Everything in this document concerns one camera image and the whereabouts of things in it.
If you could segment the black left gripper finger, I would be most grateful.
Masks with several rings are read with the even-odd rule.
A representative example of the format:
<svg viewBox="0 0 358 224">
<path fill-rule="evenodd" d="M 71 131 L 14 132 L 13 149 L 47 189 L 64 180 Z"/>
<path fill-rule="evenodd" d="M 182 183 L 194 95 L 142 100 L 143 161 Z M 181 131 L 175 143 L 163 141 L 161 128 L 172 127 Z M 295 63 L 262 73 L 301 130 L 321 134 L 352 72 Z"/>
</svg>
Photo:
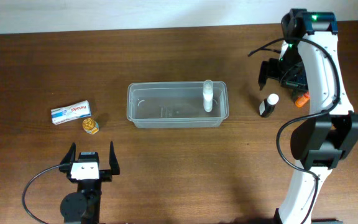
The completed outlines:
<svg viewBox="0 0 358 224">
<path fill-rule="evenodd" d="M 60 167 L 58 168 L 60 172 L 69 172 L 71 170 L 71 166 L 75 161 L 76 154 L 76 144 L 73 142 L 65 154 L 63 159 L 60 162 Z"/>
<path fill-rule="evenodd" d="M 120 167 L 115 154 L 114 143 L 112 141 L 110 142 L 110 147 L 109 147 L 109 166 L 112 175 L 120 174 Z"/>
</svg>

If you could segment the orange tube white cap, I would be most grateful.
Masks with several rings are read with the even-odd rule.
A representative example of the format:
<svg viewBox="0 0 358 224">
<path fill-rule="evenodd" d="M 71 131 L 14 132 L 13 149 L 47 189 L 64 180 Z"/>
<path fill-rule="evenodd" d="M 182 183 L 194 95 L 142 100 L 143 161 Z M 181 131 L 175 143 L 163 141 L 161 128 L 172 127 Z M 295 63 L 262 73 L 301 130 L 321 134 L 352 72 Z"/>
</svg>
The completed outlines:
<svg viewBox="0 0 358 224">
<path fill-rule="evenodd" d="M 307 102 L 310 100 L 310 93 L 306 92 L 299 96 L 295 101 L 295 106 L 298 108 L 302 108 Z"/>
</svg>

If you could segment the black bottle white cap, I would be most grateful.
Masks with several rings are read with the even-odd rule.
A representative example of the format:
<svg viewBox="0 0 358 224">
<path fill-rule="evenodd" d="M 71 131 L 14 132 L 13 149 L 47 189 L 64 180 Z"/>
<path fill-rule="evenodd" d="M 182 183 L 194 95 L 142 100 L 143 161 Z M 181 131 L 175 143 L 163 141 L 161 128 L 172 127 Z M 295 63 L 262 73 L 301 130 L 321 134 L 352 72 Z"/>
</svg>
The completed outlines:
<svg viewBox="0 0 358 224">
<path fill-rule="evenodd" d="M 275 109 L 275 105 L 279 101 L 279 96 L 275 93 L 270 94 L 259 105 L 259 115 L 263 118 L 268 118 Z"/>
</svg>

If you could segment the white translucent tube bottle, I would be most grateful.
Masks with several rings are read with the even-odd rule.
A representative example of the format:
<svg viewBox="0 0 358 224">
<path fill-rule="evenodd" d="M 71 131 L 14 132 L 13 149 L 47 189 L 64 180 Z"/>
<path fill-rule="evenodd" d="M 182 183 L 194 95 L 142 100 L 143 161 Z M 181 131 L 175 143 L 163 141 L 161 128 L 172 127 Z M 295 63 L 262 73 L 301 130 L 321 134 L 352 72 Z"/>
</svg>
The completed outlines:
<svg viewBox="0 0 358 224">
<path fill-rule="evenodd" d="M 213 82 L 206 80 L 203 83 L 203 107 L 205 112 L 209 113 L 213 109 Z"/>
</svg>

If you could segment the clear plastic container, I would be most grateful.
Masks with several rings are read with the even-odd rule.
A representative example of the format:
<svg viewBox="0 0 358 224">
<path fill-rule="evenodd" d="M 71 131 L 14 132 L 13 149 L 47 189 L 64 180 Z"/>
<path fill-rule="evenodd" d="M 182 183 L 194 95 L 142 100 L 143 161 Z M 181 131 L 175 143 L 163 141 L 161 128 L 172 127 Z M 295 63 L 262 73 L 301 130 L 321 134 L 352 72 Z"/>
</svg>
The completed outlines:
<svg viewBox="0 0 358 224">
<path fill-rule="evenodd" d="M 214 128 L 229 116 L 227 86 L 213 82 L 212 110 L 203 106 L 203 82 L 132 83 L 127 118 L 137 128 Z"/>
</svg>

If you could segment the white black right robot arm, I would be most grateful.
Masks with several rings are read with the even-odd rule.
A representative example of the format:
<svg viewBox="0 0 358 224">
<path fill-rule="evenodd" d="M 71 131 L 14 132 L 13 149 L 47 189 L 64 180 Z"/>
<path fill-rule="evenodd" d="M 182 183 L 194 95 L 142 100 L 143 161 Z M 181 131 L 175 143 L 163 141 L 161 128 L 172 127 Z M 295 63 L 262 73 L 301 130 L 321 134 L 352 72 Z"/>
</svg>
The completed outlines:
<svg viewBox="0 0 358 224">
<path fill-rule="evenodd" d="M 310 223 L 324 181 L 358 141 L 358 114 L 349 101 L 337 56 L 338 28 L 332 12 L 291 9 L 281 21 L 279 58 L 261 64 L 258 84 L 268 79 L 308 93 L 310 111 L 296 119 L 288 165 L 294 170 L 274 223 Z"/>
</svg>

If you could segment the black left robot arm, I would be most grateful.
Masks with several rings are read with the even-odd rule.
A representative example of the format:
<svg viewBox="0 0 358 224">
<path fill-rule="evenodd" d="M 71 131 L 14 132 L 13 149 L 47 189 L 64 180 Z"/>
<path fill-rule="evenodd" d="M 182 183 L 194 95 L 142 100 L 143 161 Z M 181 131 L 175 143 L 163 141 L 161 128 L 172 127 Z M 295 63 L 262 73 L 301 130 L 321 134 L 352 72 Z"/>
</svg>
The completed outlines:
<svg viewBox="0 0 358 224">
<path fill-rule="evenodd" d="M 114 152 L 114 143 L 109 145 L 109 169 L 99 168 L 97 152 L 81 152 L 76 155 L 76 144 L 72 144 L 62 161 L 59 171 L 77 185 L 76 192 L 64 197 L 60 213 L 64 223 L 99 223 L 102 183 L 111 182 L 120 174 Z"/>
</svg>

